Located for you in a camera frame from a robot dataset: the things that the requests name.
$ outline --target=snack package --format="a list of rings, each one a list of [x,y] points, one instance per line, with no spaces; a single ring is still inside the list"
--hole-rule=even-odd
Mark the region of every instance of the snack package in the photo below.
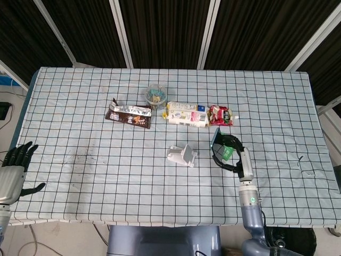
[[[210,125],[233,125],[232,110],[227,107],[212,105],[209,108]]]
[[[209,124],[207,112],[208,108],[205,106],[171,101],[167,104],[167,112],[163,117],[170,124],[205,127]]]
[[[151,106],[118,106],[113,99],[105,118],[150,129]]]

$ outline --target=clear plastic cup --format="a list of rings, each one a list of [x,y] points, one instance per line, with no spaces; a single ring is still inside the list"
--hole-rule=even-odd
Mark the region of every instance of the clear plastic cup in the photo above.
[[[167,89],[162,85],[150,85],[144,96],[146,102],[152,106],[152,109],[162,109],[167,105]]]

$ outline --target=white snack package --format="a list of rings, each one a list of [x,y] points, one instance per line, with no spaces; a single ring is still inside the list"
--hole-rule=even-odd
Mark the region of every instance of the white snack package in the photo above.
[[[183,124],[196,127],[205,127],[209,124],[208,108],[193,103],[171,101],[167,104],[169,124]]]

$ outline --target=robotic arm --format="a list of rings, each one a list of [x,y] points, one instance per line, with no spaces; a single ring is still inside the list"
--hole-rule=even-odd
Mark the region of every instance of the robotic arm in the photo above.
[[[239,177],[239,201],[243,225],[252,235],[251,239],[244,241],[242,244],[243,255],[301,256],[301,254],[287,249],[268,247],[267,245],[258,189],[252,183],[254,174],[249,150],[243,147],[238,138],[222,134],[219,128],[217,128],[210,146],[213,151],[214,162],[223,169],[237,173]],[[227,161],[226,152],[230,148],[235,149],[240,157],[236,166],[225,162]]]
[[[38,148],[38,145],[31,146],[29,142],[8,151],[0,167],[0,245],[11,218],[10,205],[20,196],[37,193],[45,187],[45,183],[41,183],[36,188],[22,188],[31,157]]]

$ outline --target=white grid tablecloth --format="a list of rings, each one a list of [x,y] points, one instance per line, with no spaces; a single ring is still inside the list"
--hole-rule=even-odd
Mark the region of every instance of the white grid tablecloth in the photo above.
[[[18,144],[39,144],[24,187],[47,185],[13,206],[13,225],[242,223],[238,177],[211,159],[216,126],[166,124],[163,110],[150,130],[104,119],[113,97],[145,104],[150,84],[166,86],[168,101],[228,106],[240,117],[221,130],[249,148],[268,224],[339,222],[341,196],[306,73],[41,68]],[[167,160],[171,145],[187,143],[199,153],[193,168]]]

